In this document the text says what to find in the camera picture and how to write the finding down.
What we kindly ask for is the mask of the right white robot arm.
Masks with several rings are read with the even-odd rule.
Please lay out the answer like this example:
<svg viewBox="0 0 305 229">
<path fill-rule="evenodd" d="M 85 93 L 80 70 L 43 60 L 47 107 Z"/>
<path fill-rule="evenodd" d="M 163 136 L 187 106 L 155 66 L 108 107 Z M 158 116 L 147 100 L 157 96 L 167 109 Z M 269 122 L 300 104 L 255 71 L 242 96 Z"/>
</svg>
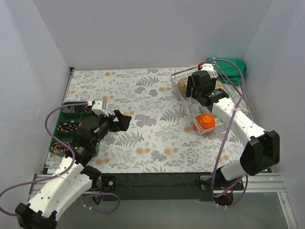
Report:
<svg viewBox="0 0 305 229">
<path fill-rule="evenodd" d="M 225 166 L 217 167 L 209 179 L 211 188 L 228 189 L 246 175 L 258 173 L 280 161 L 280 136 L 266 131 L 248 118 L 223 89 L 216 89 L 216 79 L 207 71 L 196 71 L 188 77 L 186 97 L 197 100 L 219 117 L 244 146 L 241 157 Z"/>
</svg>

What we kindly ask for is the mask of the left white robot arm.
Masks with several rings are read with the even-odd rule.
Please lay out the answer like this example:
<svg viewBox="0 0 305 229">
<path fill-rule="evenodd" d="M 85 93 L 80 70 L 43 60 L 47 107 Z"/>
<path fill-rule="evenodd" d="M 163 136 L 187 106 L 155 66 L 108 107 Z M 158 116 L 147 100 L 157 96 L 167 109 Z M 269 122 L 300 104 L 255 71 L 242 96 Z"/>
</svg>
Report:
<svg viewBox="0 0 305 229">
<path fill-rule="evenodd" d="M 83 192 L 101 189 L 102 173 L 88 163 L 97 154 L 101 140 L 109 132 L 127 131 L 131 119 L 119 110 L 84 118 L 53 176 L 32 199 L 16 207 L 19 226 L 54 229 L 63 212 Z"/>
</svg>

